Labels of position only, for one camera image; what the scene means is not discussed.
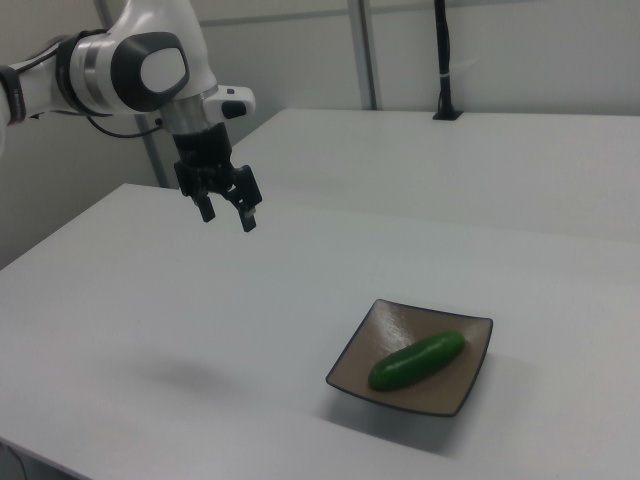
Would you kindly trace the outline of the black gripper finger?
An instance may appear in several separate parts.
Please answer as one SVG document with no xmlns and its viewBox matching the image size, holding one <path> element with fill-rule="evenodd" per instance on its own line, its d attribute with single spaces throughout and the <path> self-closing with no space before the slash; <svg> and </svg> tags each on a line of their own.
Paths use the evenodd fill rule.
<svg viewBox="0 0 640 480">
<path fill-rule="evenodd" d="M 256 227 L 255 213 L 262 202 L 261 192 L 248 165 L 235 168 L 231 180 L 225 198 L 236 208 L 243 231 L 250 232 Z"/>
<path fill-rule="evenodd" d="M 200 170 L 188 166 L 182 161 L 174 164 L 174 170 L 182 195 L 189 197 L 193 201 L 205 223 L 213 220 L 215 218 L 215 211 L 209 199 L 209 191 L 206 188 Z"/>
</svg>

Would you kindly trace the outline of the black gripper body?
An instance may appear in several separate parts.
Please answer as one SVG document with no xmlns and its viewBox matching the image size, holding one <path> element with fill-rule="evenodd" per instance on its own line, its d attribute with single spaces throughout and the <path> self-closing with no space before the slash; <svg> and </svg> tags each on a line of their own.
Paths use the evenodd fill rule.
<svg viewBox="0 0 640 480">
<path fill-rule="evenodd" d="M 180 162 L 190 168 L 230 171 L 232 146 L 224 123 L 197 133 L 173 135 Z"/>
</svg>

